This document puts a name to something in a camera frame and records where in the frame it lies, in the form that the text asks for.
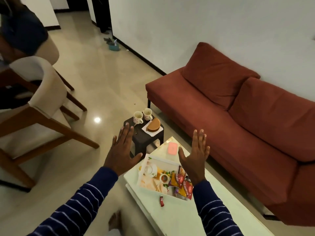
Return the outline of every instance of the striped sleeve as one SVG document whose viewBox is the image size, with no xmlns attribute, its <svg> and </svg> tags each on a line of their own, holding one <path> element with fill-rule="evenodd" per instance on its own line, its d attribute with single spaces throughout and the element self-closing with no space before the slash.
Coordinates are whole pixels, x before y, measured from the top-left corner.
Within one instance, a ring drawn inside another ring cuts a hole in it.
<svg viewBox="0 0 315 236">
<path fill-rule="evenodd" d="M 198 214 L 207 236 L 241 236 L 230 211 L 213 191 L 206 180 L 197 184 L 193 195 Z"/>
<path fill-rule="evenodd" d="M 60 206 L 29 235 L 83 235 L 117 180 L 118 176 L 113 170 L 101 167 L 89 182 L 81 186 L 71 199 Z"/>
</svg>

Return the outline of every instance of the bare foot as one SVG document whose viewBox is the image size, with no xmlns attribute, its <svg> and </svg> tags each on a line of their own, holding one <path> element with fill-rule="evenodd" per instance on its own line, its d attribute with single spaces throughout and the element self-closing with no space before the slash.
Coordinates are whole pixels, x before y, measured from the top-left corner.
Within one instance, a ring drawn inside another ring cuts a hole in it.
<svg viewBox="0 0 315 236">
<path fill-rule="evenodd" d="M 111 231 L 114 228 L 119 229 L 119 230 L 123 229 L 120 210 L 114 213 L 108 221 L 109 231 Z"/>
</svg>

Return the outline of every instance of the red back cushion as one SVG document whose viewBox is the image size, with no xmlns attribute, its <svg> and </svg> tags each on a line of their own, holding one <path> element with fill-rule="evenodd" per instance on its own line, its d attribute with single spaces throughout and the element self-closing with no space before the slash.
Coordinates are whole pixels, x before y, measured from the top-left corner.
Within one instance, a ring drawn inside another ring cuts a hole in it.
<svg viewBox="0 0 315 236">
<path fill-rule="evenodd" d="M 184 67 L 183 77 L 224 110 L 230 108 L 246 79 L 260 78 L 256 72 L 203 42 Z"/>
<path fill-rule="evenodd" d="M 302 162 L 315 160 L 314 102 L 249 78 L 229 113 L 240 126 L 282 152 Z"/>
</svg>

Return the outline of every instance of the chair backrest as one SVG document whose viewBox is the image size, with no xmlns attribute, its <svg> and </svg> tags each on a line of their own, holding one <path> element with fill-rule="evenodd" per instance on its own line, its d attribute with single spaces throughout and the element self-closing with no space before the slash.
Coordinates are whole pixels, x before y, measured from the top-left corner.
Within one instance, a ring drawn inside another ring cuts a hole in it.
<svg viewBox="0 0 315 236">
<path fill-rule="evenodd" d="M 10 69 L 26 81 L 42 79 L 28 103 L 46 117 L 51 118 L 65 102 L 67 89 L 47 60 L 36 56 L 25 57 L 11 63 Z"/>
<path fill-rule="evenodd" d="M 48 36 L 48 39 L 42 43 L 34 56 L 47 60 L 51 65 L 54 65 L 58 61 L 59 51 L 50 36 Z"/>
</svg>

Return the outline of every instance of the pink soap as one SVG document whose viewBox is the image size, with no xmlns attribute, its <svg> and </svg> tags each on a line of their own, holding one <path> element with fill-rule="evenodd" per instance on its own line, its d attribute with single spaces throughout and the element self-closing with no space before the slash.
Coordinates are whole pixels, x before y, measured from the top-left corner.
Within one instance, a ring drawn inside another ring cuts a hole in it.
<svg viewBox="0 0 315 236">
<path fill-rule="evenodd" d="M 168 144 L 168 153 L 171 155 L 177 154 L 177 143 L 169 143 Z"/>
</svg>

